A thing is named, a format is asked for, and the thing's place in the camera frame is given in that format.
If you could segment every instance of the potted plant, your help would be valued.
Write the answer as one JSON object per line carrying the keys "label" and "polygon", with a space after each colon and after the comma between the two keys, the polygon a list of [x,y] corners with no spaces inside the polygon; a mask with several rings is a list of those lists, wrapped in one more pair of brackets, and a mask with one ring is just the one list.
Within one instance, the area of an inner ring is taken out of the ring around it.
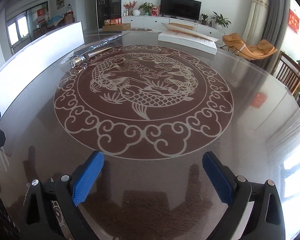
{"label": "potted plant", "polygon": [[143,10],[143,15],[150,15],[150,10],[154,7],[155,5],[153,3],[145,2],[139,6],[139,10]]}
{"label": "potted plant", "polygon": [[207,25],[206,19],[208,18],[208,15],[202,13],[201,17],[202,17],[201,24]]}
{"label": "potted plant", "polygon": [[231,24],[228,18],[224,18],[222,14],[218,15],[216,12],[213,13],[215,15],[213,15],[211,19],[215,20],[215,28],[220,31],[223,30],[223,28],[228,28],[229,24]]}
{"label": "potted plant", "polygon": [[131,1],[129,1],[129,3],[123,5],[127,9],[128,15],[132,15],[132,10],[136,6],[136,4],[137,4],[137,1],[133,1],[133,3],[131,3]]}

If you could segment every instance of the plant pot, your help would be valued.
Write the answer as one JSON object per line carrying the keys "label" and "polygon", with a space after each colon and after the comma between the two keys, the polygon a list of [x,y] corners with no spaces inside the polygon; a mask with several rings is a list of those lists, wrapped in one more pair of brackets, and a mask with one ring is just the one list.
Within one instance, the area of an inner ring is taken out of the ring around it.
{"label": "plant pot", "polygon": [[223,31],[224,30],[224,27],[223,27],[223,25],[221,25],[221,24],[215,24],[215,28],[217,29],[217,30],[219,30],[219,31]]}
{"label": "plant pot", "polygon": [[133,14],[134,16],[139,16],[140,13],[141,13],[141,12],[140,12],[140,10],[138,10],[138,9],[132,11],[132,14]]}

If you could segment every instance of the orange lounge chair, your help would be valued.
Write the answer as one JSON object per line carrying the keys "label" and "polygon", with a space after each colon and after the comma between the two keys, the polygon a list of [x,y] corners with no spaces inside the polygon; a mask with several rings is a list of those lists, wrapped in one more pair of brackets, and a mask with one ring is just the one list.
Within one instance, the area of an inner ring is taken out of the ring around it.
{"label": "orange lounge chair", "polygon": [[257,46],[249,46],[237,33],[225,35],[222,37],[222,40],[229,48],[228,51],[231,51],[246,60],[263,59],[277,51],[277,49],[266,40],[260,41]]}

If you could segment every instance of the door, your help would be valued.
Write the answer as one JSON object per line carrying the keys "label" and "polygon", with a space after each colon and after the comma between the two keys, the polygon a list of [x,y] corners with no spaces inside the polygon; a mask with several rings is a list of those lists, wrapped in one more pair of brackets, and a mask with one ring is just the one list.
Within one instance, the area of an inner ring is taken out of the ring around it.
{"label": "door", "polygon": [[88,29],[97,27],[97,7],[96,0],[84,0],[86,8],[86,20]]}

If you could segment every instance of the television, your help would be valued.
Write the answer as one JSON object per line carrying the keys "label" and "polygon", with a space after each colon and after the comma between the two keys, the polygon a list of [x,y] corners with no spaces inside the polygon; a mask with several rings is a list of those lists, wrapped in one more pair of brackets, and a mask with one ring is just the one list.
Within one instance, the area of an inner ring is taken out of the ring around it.
{"label": "television", "polygon": [[160,14],[199,20],[201,2],[195,0],[161,0]]}

